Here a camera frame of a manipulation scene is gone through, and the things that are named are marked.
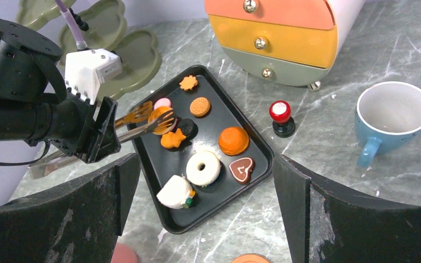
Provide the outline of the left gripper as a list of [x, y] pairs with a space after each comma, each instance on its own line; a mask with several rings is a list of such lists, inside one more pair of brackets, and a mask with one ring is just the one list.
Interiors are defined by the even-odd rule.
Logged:
[[79, 94], [67, 93], [59, 104], [0, 98], [0, 141], [20, 140], [31, 147], [45, 142], [84, 163], [99, 162], [121, 149], [115, 130], [117, 105], [104, 97], [94, 121], [96, 103]]

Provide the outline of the pink round cookie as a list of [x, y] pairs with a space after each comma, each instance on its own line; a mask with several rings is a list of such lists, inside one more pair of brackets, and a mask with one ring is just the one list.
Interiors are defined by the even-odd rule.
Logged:
[[171, 102], [170, 99], [168, 99], [168, 98], [160, 98], [160, 99], [158, 99], [155, 102], [154, 109], [157, 109], [157, 108], [163, 107], [163, 106], [165, 106], [165, 107], [171, 107], [171, 105], [172, 105], [172, 102]]

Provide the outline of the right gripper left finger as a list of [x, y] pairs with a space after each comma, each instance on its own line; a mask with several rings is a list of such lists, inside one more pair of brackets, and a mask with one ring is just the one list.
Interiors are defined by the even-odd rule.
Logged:
[[140, 174], [128, 154], [0, 206], [0, 262], [110, 262]]

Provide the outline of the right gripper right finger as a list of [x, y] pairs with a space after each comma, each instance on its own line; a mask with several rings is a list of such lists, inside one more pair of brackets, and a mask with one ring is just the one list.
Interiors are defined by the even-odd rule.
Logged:
[[272, 171], [293, 262], [421, 262], [421, 206], [359, 192], [284, 155]]

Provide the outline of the orange flower cookie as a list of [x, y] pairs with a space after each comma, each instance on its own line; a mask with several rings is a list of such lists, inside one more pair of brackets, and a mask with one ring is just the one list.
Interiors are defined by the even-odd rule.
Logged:
[[198, 80], [195, 76], [189, 75], [184, 77], [179, 85], [180, 88], [184, 91], [192, 90], [195, 86], [198, 85]]

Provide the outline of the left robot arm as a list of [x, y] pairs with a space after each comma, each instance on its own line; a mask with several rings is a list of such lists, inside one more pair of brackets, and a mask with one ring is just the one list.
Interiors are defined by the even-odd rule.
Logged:
[[55, 146], [62, 154], [95, 163], [117, 153], [117, 102], [96, 99], [105, 79], [121, 73], [121, 59], [105, 49], [66, 55], [40, 33], [0, 19], [0, 141]]

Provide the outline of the orange glazed donut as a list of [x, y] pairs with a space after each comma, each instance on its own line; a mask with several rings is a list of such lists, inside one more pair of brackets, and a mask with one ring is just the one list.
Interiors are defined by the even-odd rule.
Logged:
[[153, 110], [147, 122], [156, 121], [156, 126], [152, 130], [152, 133], [155, 135], [163, 135], [170, 132], [176, 122], [176, 114], [171, 107], [161, 106]]

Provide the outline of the orange fish-shaped pastry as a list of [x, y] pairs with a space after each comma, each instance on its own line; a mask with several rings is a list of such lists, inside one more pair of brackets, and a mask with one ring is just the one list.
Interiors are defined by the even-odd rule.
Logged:
[[180, 128], [175, 132], [168, 132], [161, 137], [161, 145], [164, 148], [178, 148], [181, 145], [181, 142], [186, 139], [186, 136], [183, 134]]

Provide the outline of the metal food tongs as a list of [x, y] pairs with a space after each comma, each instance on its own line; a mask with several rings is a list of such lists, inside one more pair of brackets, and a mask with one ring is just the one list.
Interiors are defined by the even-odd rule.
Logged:
[[[115, 130], [127, 124], [135, 124], [147, 120], [152, 111], [153, 103], [151, 101], [140, 104], [133, 108], [127, 115], [115, 121]], [[155, 126], [156, 121], [146, 123], [119, 135], [118, 139], [120, 143], [132, 140], [144, 134], [151, 133]], [[61, 151], [56, 151], [44, 157], [41, 161], [29, 165], [29, 175], [33, 180], [40, 179], [78, 161], [79, 159], [76, 156], [67, 156]]]

